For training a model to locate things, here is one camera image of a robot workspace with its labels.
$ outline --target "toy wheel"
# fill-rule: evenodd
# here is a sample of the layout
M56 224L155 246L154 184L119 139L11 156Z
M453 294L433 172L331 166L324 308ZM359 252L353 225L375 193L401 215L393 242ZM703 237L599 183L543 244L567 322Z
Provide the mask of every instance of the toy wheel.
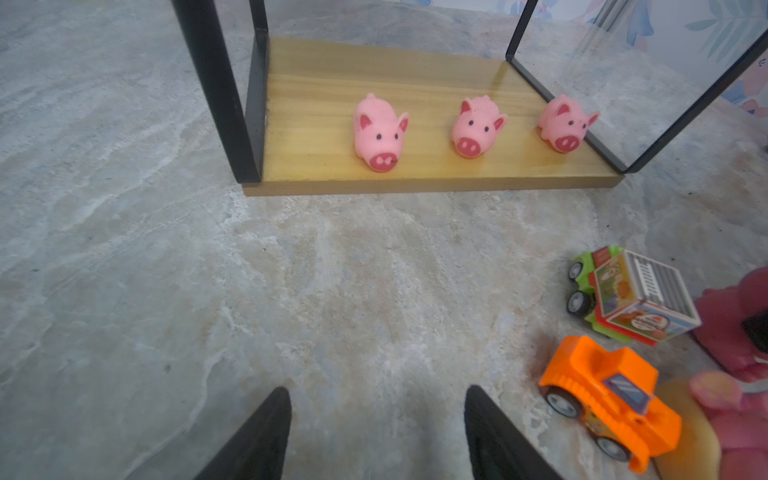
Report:
M613 439L609 439L608 437L597 437L594 441L605 455L608 455L617 462L629 462L629 459L632 457L632 454L629 453L627 447Z
M568 269L568 278L570 280L576 281L579 275L581 275L581 271L584 269L584 263L582 262L573 262L571 265L571 268Z
M549 406L557 413L566 416L569 419L577 419L584 411L584 407L576 397L571 395L567 390L563 390L557 386L550 387L547 390L544 394L544 400L546 400Z
M592 310L592 297L577 290L568 298L566 308L568 308L568 313L571 315L585 316Z

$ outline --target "orange toy vehicle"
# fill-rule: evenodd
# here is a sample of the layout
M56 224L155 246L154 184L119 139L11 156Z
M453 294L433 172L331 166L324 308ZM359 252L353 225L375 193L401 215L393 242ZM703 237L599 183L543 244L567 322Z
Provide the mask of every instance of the orange toy vehicle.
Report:
M608 352L588 336L569 336L539 386L556 412L590 429L603 453L642 473L650 457L677 447L683 425L654 396L658 376L627 347Z

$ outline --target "toy truck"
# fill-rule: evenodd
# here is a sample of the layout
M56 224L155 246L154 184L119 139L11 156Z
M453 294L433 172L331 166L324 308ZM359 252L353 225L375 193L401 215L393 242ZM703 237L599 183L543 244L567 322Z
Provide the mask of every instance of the toy truck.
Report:
M609 353L588 336L569 336L539 386L557 413L587 426L605 455L642 473L651 457L677 447L683 427L654 395L658 375L627 347Z
M680 271L610 246L571 260L568 278L578 290L568 312L621 342L655 346L701 325Z

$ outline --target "wooden board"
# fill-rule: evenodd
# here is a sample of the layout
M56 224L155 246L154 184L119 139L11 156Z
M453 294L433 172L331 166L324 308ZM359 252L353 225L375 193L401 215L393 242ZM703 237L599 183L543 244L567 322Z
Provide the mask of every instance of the wooden board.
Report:
M246 195L613 187L591 147L559 154L541 140L545 102L506 62L425 51L270 39L264 179ZM397 167L376 173L355 155L353 115L368 93L410 113ZM451 129L463 98L491 95L509 115L494 147L467 160Z

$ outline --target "pink plush toy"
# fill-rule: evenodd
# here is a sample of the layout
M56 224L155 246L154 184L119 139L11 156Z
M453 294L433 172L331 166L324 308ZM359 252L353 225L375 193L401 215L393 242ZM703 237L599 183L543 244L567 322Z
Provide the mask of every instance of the pink plush toy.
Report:
M768 478L768 409L765 393L744 395L724 372L704 372L688 383L691 395L720 441L720 480Z
M549 141L556 151L566 154L581 145L587 129L598 121L599 117L598 112L590 116L585 115L576 100L562 94L547 104L538 119L541 138Z
M704 290L695 303L701 326L694 335L715 360L744 382L768 378L768 364L755 360L768 361L768 355L757 349L741 327L744 320L768 310L768 266L747 274L738 286Z
M499 114L498 107L488 95L465 98L453 125L451 139L463 157L475 158L493 146L506 123L507 115Z
M368 94L355 109L355 152L377 172L388 172L402 154L408 114L399 117L392 105Z

